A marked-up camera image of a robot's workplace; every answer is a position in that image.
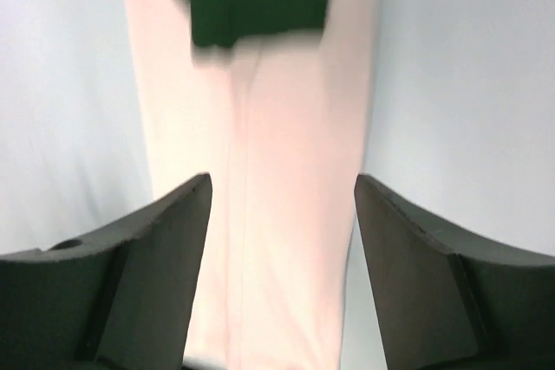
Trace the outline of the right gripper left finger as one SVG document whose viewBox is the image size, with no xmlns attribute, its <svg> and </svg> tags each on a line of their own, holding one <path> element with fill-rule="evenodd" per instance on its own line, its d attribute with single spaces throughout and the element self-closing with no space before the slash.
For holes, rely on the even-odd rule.
<svg viewBox="0 0 555 370">
<path fill-rule="evenodd" d="M 211 206 L 201 173 L 100 229 L 2 256 L 2 368 L 181 368 Z"/>
</svg>

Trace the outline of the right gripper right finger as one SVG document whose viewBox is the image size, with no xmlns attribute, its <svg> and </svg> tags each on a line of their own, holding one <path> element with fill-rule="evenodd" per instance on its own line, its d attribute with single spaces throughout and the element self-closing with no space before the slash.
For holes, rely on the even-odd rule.
<svg viewBox="0 0 555 370">
<path fill-rule="evenodd" d="M 553 368 L 552 256 L 465 230 L 369 175 L 355 200 L 388 368 Z"/>
</svg>

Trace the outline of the white and dark green t-shirt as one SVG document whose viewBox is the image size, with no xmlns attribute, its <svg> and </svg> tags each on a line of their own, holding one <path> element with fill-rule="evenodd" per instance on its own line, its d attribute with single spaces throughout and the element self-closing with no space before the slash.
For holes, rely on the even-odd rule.
<svg viewBox="0 0 555 370">
<path fill-rule="evenodd" d="M 321 38 L 199 57 L 185 0 L 125 0 L 153 194 L 212 178 L 184 358 L 336 369 L 372 76 L 375 0 L 330 0 Z"/>
</svg>

